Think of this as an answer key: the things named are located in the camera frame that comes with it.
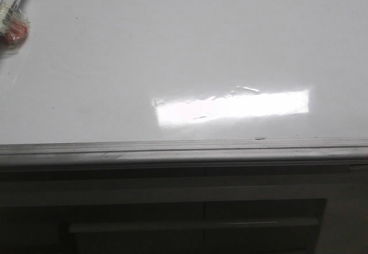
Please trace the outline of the red magnet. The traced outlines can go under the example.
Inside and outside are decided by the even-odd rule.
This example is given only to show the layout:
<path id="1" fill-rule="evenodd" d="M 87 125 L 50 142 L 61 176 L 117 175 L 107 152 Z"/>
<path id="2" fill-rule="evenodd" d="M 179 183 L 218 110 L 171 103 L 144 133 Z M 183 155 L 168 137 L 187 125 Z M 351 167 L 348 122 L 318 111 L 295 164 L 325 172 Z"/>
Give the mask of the red magnet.
<path id="1" fill-rule="evenodd" d="M 30 31 L 30 21 L 24 12 L 17 10 L 10 18 L 6 32 L 1 36 L 1 49 L 19 48 L 27 39 Z"/>

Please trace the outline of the white whiteboard surface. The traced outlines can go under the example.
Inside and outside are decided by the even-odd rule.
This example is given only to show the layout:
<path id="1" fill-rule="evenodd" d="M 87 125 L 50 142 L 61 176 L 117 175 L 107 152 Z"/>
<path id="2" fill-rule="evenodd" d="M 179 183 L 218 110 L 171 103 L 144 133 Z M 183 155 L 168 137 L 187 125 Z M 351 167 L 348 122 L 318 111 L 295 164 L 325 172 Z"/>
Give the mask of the white whiteboard surface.
<path id="1" fill-rule="evenodd" d="M 1 143 L 367 136 L 367 0 L 25 0 Z"/>

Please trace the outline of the grey cabinet with recessed panel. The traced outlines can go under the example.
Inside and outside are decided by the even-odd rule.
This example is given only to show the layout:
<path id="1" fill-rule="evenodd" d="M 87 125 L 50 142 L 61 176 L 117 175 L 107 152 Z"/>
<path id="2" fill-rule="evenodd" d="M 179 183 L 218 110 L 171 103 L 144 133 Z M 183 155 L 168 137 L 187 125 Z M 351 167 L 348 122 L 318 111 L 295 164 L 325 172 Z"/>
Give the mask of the grey cabinet with recessed panel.
<path id="1" fill-rule="evenodd" d="M 70 233 L 75 223 L 316 217 L 317 226 Z M 1 173 L 2 253 L 366 253 L 367 166 Z"/>

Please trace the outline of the grey aluminium whiteboard frame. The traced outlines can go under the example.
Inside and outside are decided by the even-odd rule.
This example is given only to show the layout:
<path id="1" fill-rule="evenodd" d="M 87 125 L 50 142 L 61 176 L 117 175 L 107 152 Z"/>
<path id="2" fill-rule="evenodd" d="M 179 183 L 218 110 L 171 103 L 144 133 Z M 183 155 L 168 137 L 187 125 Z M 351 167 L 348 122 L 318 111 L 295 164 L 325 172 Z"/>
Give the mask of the grey aluminium whiteboard frame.
<path id="1" fill-rule="evenodd" d="M 367 161 L 366 138 L 126 141 L 1 145 L 1 168 L 182 168 Z"/>

